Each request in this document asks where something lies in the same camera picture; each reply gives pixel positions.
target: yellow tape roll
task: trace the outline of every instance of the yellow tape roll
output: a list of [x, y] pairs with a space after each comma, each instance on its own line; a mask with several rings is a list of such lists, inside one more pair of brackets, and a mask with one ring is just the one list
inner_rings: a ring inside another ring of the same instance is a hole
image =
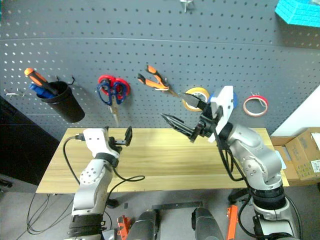
[[[210, 97], [209, 92], [206, 89], [204, 89], [203, 87], [193, 87], [193, 88], [189, 89], [188, 91], [186, 91], [185, 93], [192, 94], [205, 102], [208, 102], [208, 99]], [[189, 111], [192, 111], [192, 112], [201, 112], [202, 111], [200, 108], [190, 106], [188, 103], [186, 103], [185, 100], [182, 100], [182, 103], [183, 103], [183, 106]]]

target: table top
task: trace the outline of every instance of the table top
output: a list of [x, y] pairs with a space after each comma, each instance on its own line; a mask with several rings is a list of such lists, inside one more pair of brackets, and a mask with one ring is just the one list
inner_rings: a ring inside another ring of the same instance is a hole
[[[71, 174], [63, 156], [66, 138], [82, 133], [85, 128], [68, 128], [65, 132], [44, 176], [37, 193], [75, 193], [78, 184]], [[255, 128], [264, 143], [273, 145], [265, 128]], [[133, 128], [130, 146], [123, 147], [117, 171], [125, 178], [145, 175], [138, 182], [125, 182], [115, 192], [138, 192], [159, 190], [190, 190], [245, 188], [244, 181], [232, 181], [221, 161], [216, 143], [198, 137], [191, 143], [183, 134], [171, 128]], [[110, 128], [109, 137], [124, 139], [125, 128]], [[70, 140], [66, 154], [77, 176], [93, 159], [84, 141]], [[240, 177], [234, 170], [235, 177]], [[283, 186], [289, 186], [281, 171]], [[120, 182], [113, 175], [109, 188]]]

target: teal basket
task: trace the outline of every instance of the teal basket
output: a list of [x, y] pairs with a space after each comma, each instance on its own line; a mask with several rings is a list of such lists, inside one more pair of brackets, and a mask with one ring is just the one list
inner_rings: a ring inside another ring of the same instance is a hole
[[280, 0], [275, 12], [287, 23], [320, 28], [320, 5], [310, 0]]

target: black cup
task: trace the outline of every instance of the black cup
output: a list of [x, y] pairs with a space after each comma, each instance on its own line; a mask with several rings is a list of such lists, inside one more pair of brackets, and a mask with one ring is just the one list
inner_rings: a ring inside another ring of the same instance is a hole
[[69, 123], [79, 122], [85, 117], [85, 112], [75, 99], [67, 83], [64, 81], [55, 81], [49, 84], [58, 90], [58, 95], [53, 98], [43, 98], [37, 94], [42, 102], [47, 103]]

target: gray pegboard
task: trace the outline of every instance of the gray pegboard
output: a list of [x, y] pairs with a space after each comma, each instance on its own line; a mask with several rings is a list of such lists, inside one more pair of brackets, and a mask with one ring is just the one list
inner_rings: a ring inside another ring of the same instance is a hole
[[[68, 127], [115, 127], [95, 93], [98, 77], [111, 74], [131, 86], [119, 107], [120, 127], [168, 127], [159, 113], [194, 126], [199, 113], [138, 82], [137, 73], [150, 77], [144, 71], [148, 63], [176, 92], [202, 86], [212, 93], [234, 85], [238, 107], [231, 121], [271, 133], [320, 83], [319, 29], [285, 24], [274, 13], [276, 2], [195, 1], [195, 9], [184, 14], [178, 0], [70, 0], [63, 6], [48, 0], [5, 1], [0, 94], [4, 88], [25, 91], [23, 99], [5, 99], [61, 139]], [[73, 75], [72, 91], [85, 118], [67, 123], [37, 99], [23, 74], [27, 67], [49, 81], [58, 75], [70, 82]], [[252, 118], [242, 111], [251, 92], [268, 98], [265, 116]]]

